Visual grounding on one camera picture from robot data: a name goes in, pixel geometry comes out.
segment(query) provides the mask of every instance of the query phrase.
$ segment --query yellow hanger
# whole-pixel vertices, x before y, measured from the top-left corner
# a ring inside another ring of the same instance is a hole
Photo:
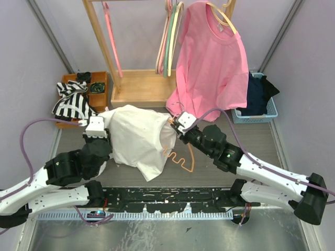
[[[179,2],[176,8],[176,13],[174,14],[174,19],[171,20],[173,21],[173,25],[172,25],[171,38],[170,38],[169,59],[167,61],[167,75],[169,77],[171,76],[173,53],[174,53],[174,48],[177,42],[178,31],[179,31],[180,23],[182,20],[183,10],[184,10],[184,3]]]
[[[231,4],[231,0],[228,0],[228,3],[222,4],[222,9],[221,11],[224,12],[224,9],[227,8]]]
[[[226,16],[226,14],[223,13],[223,12],[222,12],[218,7],[216,7],[214,4],[212,4],[212,3],[206,3],[206,4],[209,5],[209,6],[211,7],[215,19],[216,19],[220,24],[225,25],[225,22],[223,22],[223,21],[216,15],[215,10],[217,10],[217,11],[224,17],[224,19],[227,21],[227,23],[228,23],[229,27],[231,28],[232,32],[233,32],[234,34],[236,34],[236,32],[237,32],[237,31],[236,31],[236,28],[234,27],[234,25],[232,24],[232,22],[229,20],[229,18]]]
[[[234,11],[235,3],[236,3],[236,0],[234,1],[228,0],[228,3],[222,5],[221,11],[224,12],[229,19],[231,19],[232,12]],[[223,25],[229,26],[229,24],[226,22],[224,22]]]

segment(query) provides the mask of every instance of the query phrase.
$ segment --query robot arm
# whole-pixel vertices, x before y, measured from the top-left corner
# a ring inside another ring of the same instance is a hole
[[[178,133],[179,139],[212,158],[214,165],[222,171],[250,177],[267,185],[256,185],[237,179],[230,189],[232,201],[241,205],[246,202],[272,204],[294,212],[298,218],[310,224],[321,223],[328,194],[291,181],[280,174],[326,188],[321,176],[315,173],[309,177],[295,174],[264,162],[250,153],[246,155],[241,148],[228,143],[226,135],[216,125],[207,126],[202,132],[197,126],[187,130],[195,121],[196,118],[187,112],[181,113],[173,120],[172,127]]]
[[[58,190],[69,184],[89,180],[101,174],[109,160],[111,143],[109,131],[102,117],[91,117],[83,134],[86,144],[81,150],[61,153],[46,162],[33,176],[0,191],[0,227],[20,225],[27,218],[52,209],[99,204],[104,199],[102,186],[97,181],[69,190]],[[18,188],[21,191],[10,195]]]

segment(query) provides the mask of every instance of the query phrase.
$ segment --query blue plastic basket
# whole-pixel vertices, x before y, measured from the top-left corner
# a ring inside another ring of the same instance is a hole
[[[261,78],[264,74],[263,73],[252,73],[252,75],[256,78]],[[274,105],[273,98],[269,100],[267,103],[267,115],[260,115],[260,116],[241,116],[237,114],[236,109],[231,110],[232,119],[235,124],[245,124],[245,123],[268,123],[273,118],[278,117],[278,112],[276,106]]]

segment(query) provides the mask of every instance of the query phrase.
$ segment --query green hanger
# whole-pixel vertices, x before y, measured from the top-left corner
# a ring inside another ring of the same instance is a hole
[[[165,57],[164,57],[164,77],[168,76],[168,60],[169,60],[169,48],[170,48],[170,40],[171,40],[171,32],[174,20],[174,14],[176,13],[177,5],[174,4],[172,8],[172,15],[169,23],[169,30],[167,31],[167,38],[165,44]]]

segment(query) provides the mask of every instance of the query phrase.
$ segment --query gray floor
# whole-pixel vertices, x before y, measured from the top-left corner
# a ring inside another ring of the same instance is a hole
[[[305,251],[301,224],[281,209],[253,209],[238,227],[230,220],[115,221],[87,227],[81,221],[37,221],[30,251]]]
[[[165,108],[155,109],[159,112],[167,112]],[[210,124],[201,122],[199,127]],[[237,144],[232,135],[229,124],[224,116],[215,121],[221,131],[227,135],[230,143]],[[258,158],[280,166],[275,144],[272,138],[270,126],[268,123],[257,124],[235,124],[237,134],[247,151]],[[80,149],[85,144],[82,138],[83,128],[64,129],[61,134],[57,153]],[[213,165],[213,161],[199,150],[194,149],[195,168],[193,173],[182,169],[180,165],[174,164],[170,159],[167,160],[163,173],[150,182],[146,182],[137,168],[126,165],[119,165],[111,160],[108,162],[103,174],[96,178],[103,186],[143,186],[143,187],[195,187],[195,186],[217,186],[230,187],[234,180],[238,178],[231,173],[224,173]],[[185,166],[191,165],[191,156],[188,147],[180,140],[176,141],[174,151],[178,158],[185,158]]]

